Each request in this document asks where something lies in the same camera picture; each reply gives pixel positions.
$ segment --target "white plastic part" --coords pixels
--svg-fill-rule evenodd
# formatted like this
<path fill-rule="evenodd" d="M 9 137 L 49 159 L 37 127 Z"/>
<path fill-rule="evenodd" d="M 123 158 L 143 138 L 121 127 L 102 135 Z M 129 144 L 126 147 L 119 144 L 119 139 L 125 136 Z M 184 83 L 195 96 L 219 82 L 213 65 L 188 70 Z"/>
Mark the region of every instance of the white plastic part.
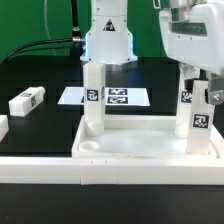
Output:
<path fill-rule="evenodd" d="M 8 118 L 6 115 L 0 115 L 0 142 L 9 131 Z"/>
<path fill-rule="evenodd" d="M 91 4 L 92 27 L 81 60 L 110 65 L 136 61 L 133 36 L 127 28 L 127 0 L 92 0 Z"/>
<path fill-rule="evenodd" d="M 184 70 L 184 68 L 182 70 L 180 65 L 179 96 L 177 102 L 177 119 L 175 128 L 175 134 L 180 138 L 187 138 L 188 136 L 191 114 L 192 93 L 185 89 L 185 79 L 199 78 L 200 75 L 200 70 L 198 68 L 188 66 L 187 70 L 188 71 Z"/>
<path fill-rule="evenodd" d="M 216 75 L 224 73 L 224 1 L 208 0 L 192 7 L 190 23 L 205 24 L 207 36 L 186 35 L 171 32 L 171 11 L 159 14 L 165 51 L 169 58 L 199 67 Z"/>
<path fill-rule="evenodd" d="M 44 100 L 43 87 L 30 87 L 9 101 L 11 116 L 25 117 L 31 110 Z"/>
<path fill-rule="evenodd" d="M 215 106 L 205 102 L 207 81 L 194 81 L 187 154 L 208 155 Z"/>
<path fill-rule="evenodd" d="M 90 136 L 101 135 L 105 115 L 105 64 L 89 62 L 83 69 L 86 133 Z"/>
<path fill-rule="evenodd" d="M 224 184 L 224 140 L 215 127 L 212 127 L 211 152 L 203 156 L 185 155 L 181 145 L 186 144 L 186 140 L 175 138 L 175 117 L 106 115 L 105 128 L 111 129 L 112 132 L 120 130 L 123 133 L 129 129 L 128 132 L 132 132 L 133 137 L 129 135 L 129 139 L 128 136 L 126 139 L 132 142 L 136 140 L 140 145 L 136 147 L 136 144 L 127 144 L 126 148 L 118 147 L 119 152 L 116 152 L 116 147 L 112 147 L 112 153 L 103 153 L 103 148 L 81 152 L 78 145 L 86 142 L 85 137 L 89 138 L 85 134 L 83 117 L 73 146 L 72 158 L 0 157 L 0 183 Z M 143 134 L 141 139 L 138 135 L 134 136 L 139 132 Z M 153 136 L 149 138 L 147 132 L 157 133 L 157 139 Z M 117 139 L 114 140 L 114 135 L 103 136 L 118 142 Z M 174 144 L 166 144 L 169 138 Z M 148 149 L 148 155 L 139 154 L 142 139 L 147 143 L 144 147 Z M 219 159 L 216 158 L 217 150 L 220 150 Z"/>

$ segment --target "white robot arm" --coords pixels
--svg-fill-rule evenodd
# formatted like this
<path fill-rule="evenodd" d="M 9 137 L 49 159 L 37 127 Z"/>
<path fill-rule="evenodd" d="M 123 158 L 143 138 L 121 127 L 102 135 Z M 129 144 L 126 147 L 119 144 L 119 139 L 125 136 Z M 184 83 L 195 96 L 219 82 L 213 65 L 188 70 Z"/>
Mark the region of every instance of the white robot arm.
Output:
<path fill-rule="evenodd" d="M 224 1 L 154 0 L 167 56 L 207 71 L 208 102 L 224 102 Z M 177 18 L 172 15 L 176 9 Z"/>

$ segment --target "black surface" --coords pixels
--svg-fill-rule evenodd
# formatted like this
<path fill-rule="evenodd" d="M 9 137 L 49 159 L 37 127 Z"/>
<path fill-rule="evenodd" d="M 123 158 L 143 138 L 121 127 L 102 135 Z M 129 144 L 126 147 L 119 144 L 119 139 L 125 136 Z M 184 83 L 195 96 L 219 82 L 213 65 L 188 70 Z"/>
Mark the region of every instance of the black surface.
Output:
<path fill-rule="evenodd" d="M 223 186 L 0 185 L 1 224 L 223 224 Z"/>
<path fill-rule="evenodd" d="M 177 73 L 173 61 L 142 59 L 134 70 L 108 74 L 108 86 L 146 87 L 152 106 L 108 107 L 107 113 L 174 115 Z M 0 67 L 0 114 L 26 88 L 47 89 L 28 117 L 9 116 L 1 154 L 70 156 L 83 108 L 56 103 L 65 86 L 82 85 L 81 77 L 79 63 L 68 58 L 20 57 Z M 216 108 L 219 127 L 222 112 Z M 223 186 L 0 185 L 0 224 L 223 224 L 223 208 Z"/>
<path fill-rule="evenodd" d="M 57 105 L 66 86 L 83 86 L 82 66 L 69 57 L 24 56 L 0 67 L 0 114 L 9 118 L 9 133 L 0 155 L 71 156 L 83 106 Z M 175 115 L 177 63 L 163 58 L 140 59 L 135 69 L 107 73 L 107 87 L 147 88 L 150 107 L 108 106 L 106 113 Z M 29 87 L 43 86 L 45 100 L 25 118 L 9 115 L 8 101 Z"/>

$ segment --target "white pillar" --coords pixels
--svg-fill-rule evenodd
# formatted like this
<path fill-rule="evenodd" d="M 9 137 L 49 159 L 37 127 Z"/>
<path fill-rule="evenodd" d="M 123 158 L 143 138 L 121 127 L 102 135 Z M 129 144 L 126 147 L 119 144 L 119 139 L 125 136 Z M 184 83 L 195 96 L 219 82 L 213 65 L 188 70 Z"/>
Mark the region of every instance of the white pillar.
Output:
<path fill-rule="evenodd" d="M 89 62 L 84 65 L 85 130 L 90 136 L 104 132 L 105 65 Z"/>
<path fill-rule="evenodd" d="M 207 81 L 194 82 L 186 154 L 209 154 L 215 106 L 207 104 L 205 101 L 207 88 Z"/>

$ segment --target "green backdrop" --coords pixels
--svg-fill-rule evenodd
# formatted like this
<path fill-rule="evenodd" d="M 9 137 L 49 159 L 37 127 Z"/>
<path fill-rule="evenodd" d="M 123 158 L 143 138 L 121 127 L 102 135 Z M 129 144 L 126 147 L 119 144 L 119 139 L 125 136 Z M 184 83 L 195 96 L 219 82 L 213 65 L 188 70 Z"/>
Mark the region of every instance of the green backdrop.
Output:
<path fill-rule="evenodd" d="M 146 0 L 128 2 L 128 27 L 134 35 L 134 50 L 139 57 L 163 56 L 158 11 L 153 8 L 152 0 L 147 1 L 150 10 Z M 47 39 L 44 5 L 44 0 L 0 0 L 0 59 L 18 46 Z M 91 26 L 90 0 L 78 0 L 78 10 L 80 28 L 85 36 Z M 71 37 L 70 0 L 48 0 L 47 18 L 52 39 Z M 56 55 L 68 55 L 68 51 L 57 50 Z"/>

